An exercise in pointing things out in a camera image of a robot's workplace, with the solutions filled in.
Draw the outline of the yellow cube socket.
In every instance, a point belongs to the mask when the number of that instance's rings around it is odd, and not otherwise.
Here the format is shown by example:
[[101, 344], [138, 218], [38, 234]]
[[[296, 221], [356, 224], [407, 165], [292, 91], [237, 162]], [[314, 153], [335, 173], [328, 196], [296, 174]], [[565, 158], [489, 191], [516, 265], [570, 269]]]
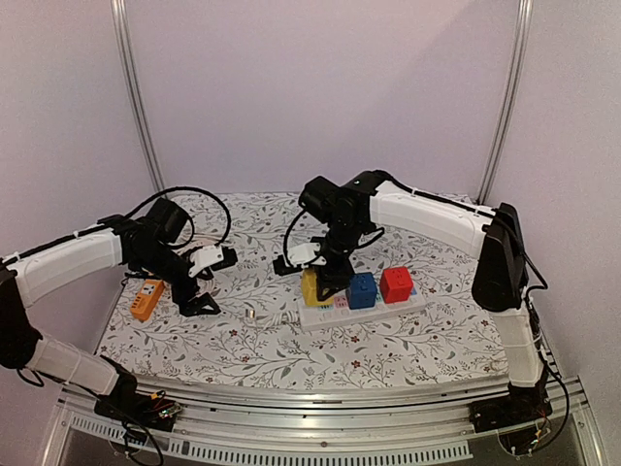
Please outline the yellow cube socket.
[[334, 303], [333, 296], [323, 301], [317, 298], [317, 276], [312, 268], [303, 271], [301, 288], [305, 305], [308, 307], [331, 306]]

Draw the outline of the blue cube socket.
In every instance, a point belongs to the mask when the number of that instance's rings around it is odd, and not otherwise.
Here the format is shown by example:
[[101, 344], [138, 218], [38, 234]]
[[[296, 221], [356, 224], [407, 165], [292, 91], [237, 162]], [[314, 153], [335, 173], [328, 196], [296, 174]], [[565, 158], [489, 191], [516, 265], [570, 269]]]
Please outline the blue cube socket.
[[376, 304], [377, 287], [370, 272], [354, 274], [345, 292], [348, 307], [352, 310], [373, 308]]

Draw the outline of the white multicolour power strip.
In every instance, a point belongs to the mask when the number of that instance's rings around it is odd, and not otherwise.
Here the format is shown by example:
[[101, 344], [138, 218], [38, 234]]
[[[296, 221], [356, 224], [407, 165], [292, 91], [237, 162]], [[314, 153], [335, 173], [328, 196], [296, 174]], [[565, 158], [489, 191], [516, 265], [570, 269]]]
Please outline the white multicolour power strip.
[[413, 289], [407, 301], [386, 304], [382, 295], [378, 293], [376, 303], [372, 308], [356, 310], [349, 307], [345, 294], [340, 292], [327, 305], [310, 307], [304, 301], [300, 301], [298, 303], [298, 315], [302, 330], [310, 332], [419, 313], [424, 311], [426, 306], [425, 297], [416, 288]]

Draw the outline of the orange power strip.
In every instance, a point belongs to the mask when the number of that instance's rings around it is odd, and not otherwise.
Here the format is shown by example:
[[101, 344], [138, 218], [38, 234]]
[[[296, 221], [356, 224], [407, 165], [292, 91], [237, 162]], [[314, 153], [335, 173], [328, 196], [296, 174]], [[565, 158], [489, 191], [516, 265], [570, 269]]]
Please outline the orange power strip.
[[142, 288], [130, 306], [132, 317], [141, 322], [147, 321], [158, 304], [164, 289], [165, 284], [163, 281], [153, 279], [145, 280]]

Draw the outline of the red cube socket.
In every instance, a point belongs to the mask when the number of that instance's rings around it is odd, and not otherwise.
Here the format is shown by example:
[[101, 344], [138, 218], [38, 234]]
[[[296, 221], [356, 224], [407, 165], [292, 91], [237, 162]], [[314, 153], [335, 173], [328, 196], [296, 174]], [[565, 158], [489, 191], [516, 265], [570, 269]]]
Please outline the red cube socket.
[[413, 290], [409, 270], [406, 267], [385, 269], [380, 278], [379, 289], [386, 304], [408, 301]]

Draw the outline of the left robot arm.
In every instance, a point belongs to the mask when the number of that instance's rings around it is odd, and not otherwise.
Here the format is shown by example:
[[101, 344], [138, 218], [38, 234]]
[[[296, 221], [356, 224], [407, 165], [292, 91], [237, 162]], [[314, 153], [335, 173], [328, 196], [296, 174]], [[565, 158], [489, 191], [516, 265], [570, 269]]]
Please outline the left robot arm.
[[233, 250], [220, 242], [179, 254], [177, 239], [191, 218], [178, 204], [159, 199], [145, 216], [109, 216], [91, 227], [1, 261], [1, 365], [28, 369], [105, 398], [124, 421], [145, 410], [121, 367], [33, 327], [27, 309], [42, 297], [95, 272], [125, 265], [167, 283], [182, 316], [216, 315], [220, 309], [198, 285], [201, 273], [230, 266]]

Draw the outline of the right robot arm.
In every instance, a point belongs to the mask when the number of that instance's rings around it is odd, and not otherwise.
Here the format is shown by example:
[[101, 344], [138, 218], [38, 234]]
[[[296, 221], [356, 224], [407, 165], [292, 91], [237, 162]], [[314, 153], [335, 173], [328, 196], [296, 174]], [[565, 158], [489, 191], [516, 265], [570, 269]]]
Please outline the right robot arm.
[[326, 225], [324, 237], [294, 249], [284, 260], [296, 270], [317, 272], [321, 297], [345, 288], [353, 274], [349, 257], [364, 235], [390, 226], [445, 243], [477, 262], [472, 285], [476, 304], [495, 322], [508, 362], [511, 386], [502, 415], [521, 423], [539, 407], [533, 389], [543, 377], [538, 326], [534, 318], [529, 272], [518, 214], [507, 203], [497, 208], [453, 201], [398, 182], [382, 170], [364, 171], [337, 185], [323, 176], [305, 184], [298, 204], [303, 213]]

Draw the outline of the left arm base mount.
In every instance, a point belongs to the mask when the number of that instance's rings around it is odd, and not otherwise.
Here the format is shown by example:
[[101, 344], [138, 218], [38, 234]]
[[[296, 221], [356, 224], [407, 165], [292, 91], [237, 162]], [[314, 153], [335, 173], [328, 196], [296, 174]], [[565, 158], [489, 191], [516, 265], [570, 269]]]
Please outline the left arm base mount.
[[131, 384], [117, 386], [109, 395], [99, 395], [94, 408], [98, 416], [165, 432], [173, 430], [181, 411], [182, 405], [167, 398], [163, 390], [144, 395]]

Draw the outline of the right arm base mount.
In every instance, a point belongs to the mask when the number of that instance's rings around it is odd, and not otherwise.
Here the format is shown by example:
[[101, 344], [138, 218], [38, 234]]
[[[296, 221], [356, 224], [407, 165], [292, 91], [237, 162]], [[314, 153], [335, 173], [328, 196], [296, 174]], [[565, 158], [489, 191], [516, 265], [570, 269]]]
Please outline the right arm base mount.
[[469, 421], [475, 433], [495, 431], [505, 452], [531, 455], [550, 433], [552, 408], [545, 389], [509, 387], [509, 394], [474, 401]]

